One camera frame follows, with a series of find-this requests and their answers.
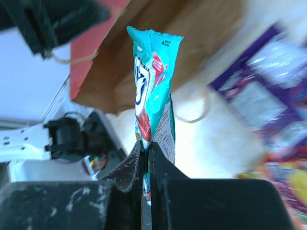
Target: colorful candy packaging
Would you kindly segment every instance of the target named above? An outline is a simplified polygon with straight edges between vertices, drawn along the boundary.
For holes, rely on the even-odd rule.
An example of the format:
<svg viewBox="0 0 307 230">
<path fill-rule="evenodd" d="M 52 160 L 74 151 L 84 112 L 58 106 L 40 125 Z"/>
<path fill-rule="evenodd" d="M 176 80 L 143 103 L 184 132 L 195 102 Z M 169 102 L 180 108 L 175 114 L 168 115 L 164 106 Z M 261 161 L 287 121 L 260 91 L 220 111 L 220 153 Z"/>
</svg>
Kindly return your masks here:
<svg viewBox="0 0 307 230">
<path fill-rule="evenodd" d="M 269 28 L 211 86 L 267 150 L 238 177 L 272 182 L 293 222 L 307 229 L 307 49 L 283 35 Z"/>
<path fill-rule="evenodd" d="M 299 147 L 296 156 L 276 159 L 267 154 L 255 168 L 238 175 L 241 179 L 269 180 L 279 191 L 295 226 L 307 229 L 307 150 Z"/>
<path fill-rule="evenodd" d="M 127 27 L 133 40 L 136 85 L 135 130 L 145 151 L 155 141 L 164 155 L 175 163 L 175 121 L 171 100 L 171 78 L 183 37 L 154 30 Z M 144 175 L 144 192 L 150 199 L 149 173 Z"/>
</svg>

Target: nutrition label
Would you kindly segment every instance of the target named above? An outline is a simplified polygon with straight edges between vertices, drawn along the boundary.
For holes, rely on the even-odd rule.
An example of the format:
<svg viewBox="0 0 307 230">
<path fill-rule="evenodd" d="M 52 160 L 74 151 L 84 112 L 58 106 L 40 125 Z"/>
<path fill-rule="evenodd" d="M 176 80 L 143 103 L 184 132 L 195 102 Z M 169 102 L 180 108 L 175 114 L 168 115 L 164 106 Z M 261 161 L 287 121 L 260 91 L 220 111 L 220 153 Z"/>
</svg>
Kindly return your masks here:
<svg viewBox="0 0 307 230">
<path fill-rule="evenodd" d="M 170 106 L 171 103 L 167 103 L 162 114 L 159 127 L 154 136 L 155 142 L 157 142 L 162 149 L 164 155 L 170 162 L 175 163 L 175 142 L 171 132 L 170 125 Z"/>
<path fill-rule="evenodd" d="M 255 130 L 275 121 L 287 109 L 285 104 L 257 81 L 248 84 L 230 104 Z"/>
</svg>

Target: teal candy wrapper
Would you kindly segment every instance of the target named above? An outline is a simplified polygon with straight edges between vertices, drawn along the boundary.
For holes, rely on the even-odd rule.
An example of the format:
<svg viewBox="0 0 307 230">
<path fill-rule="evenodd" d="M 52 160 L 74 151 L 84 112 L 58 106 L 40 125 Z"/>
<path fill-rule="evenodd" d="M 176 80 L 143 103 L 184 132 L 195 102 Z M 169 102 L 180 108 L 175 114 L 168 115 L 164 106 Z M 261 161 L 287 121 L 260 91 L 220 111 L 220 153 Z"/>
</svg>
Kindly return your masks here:
<svg viewBox="0 0 307 230">
<path fill-rule="evenodd" d="M 135 131 L 145 151 L 155 141 L 175 163 L 175 120 L 171 101 L 171 79 L 183 37 L 154 30 L 127 27 L 133 41 Z M 150 199 L 149 173 L 144 175 L 144 193 Z"/>
</svg>

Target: red paper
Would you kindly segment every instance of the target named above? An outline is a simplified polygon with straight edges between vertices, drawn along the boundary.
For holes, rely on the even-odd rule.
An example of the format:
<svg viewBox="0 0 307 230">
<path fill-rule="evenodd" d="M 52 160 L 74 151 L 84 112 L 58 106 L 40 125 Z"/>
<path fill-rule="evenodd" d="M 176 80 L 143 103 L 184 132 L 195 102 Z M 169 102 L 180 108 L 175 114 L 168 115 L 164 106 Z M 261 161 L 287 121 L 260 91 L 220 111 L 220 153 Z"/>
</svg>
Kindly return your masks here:
<svg viewBox="0 0 307 230">
<path fill-rule="evenodd" d="M 96 0 L 110 8 L 122 9 L 130 0 Z M 103 22 L 88 30 L 71 43 L 71 59 L 79 59 L 91 55 L 97 50 L 107 33 L 111 30 L 119 15 L 113 14 L 107 22 Z M 85 80 L 90 68 L 91 61 L 85 61 L 71 65 L 71 99 L 74 99 Z"/>
</svg>

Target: scratched black surface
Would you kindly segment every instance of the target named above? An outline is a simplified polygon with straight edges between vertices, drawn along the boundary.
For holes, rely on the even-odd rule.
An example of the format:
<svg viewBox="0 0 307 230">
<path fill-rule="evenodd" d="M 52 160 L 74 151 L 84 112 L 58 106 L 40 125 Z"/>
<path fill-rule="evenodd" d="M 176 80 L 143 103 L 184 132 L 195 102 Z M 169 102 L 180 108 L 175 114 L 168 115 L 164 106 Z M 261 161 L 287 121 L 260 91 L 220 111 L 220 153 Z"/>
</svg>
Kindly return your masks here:
<svg viewBox="0 0 307 230">
<path fill-rule="evenodd" d="M 0 190 L 0 229 L 104 229 L 112 188 L 110 181 L 6 184 Z"/>
<path fill-rule="evenodd" d="M 21 4 L 18 0 L 1 2 L 0 31 L 17 26 L 33 53 L 64 45 L 110 18 L 108 8 L 93 0 L 74 0 L 73 4 L 67 0 L 26 1 L 27 4 Z M 25 5 L 27 10 L 31 9 L 38 16 L 36 23 L 46 27 L 38 36 L 41 38 L 40 35 L 44 34 L 48 42 L 40 42 L 29 26 L 28 17 L 24 13 Z"/>
<path fill-rule="evenodd" d="M 141 224 L 140 164 L 137 142 L 104 180 L 6 184 L 0 190 L 0 229 L 140 229 L 136 228 Z"/>
</svg>

